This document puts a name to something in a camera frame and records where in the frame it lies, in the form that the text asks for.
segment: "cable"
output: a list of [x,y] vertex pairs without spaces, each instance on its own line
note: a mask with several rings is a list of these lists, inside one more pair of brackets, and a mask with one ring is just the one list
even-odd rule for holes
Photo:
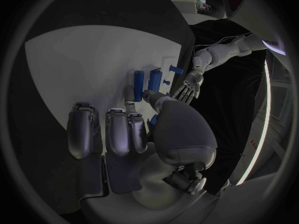
[[213,44],[208,44],[208,45],[195,45],[193,48],[192,48],[192,57],[194,57],[194,54],[195,54],[195,49],[199,46],[211,46],[211,45],[215,45],[215,44],[219,44],[220,42],[223,42],[223,41],[226,41],[230,38],[233,38],[233,37],[238,37],[238,36],[245,36],[247,34],[250,34],[252,32],[247,32],[247,33],[244,33],[244,34],[241,34],[241,35],[237,35],[237,36],[226,36],[226,37],[223,37],[222,39],[220,39],[219,41],[213,43]]

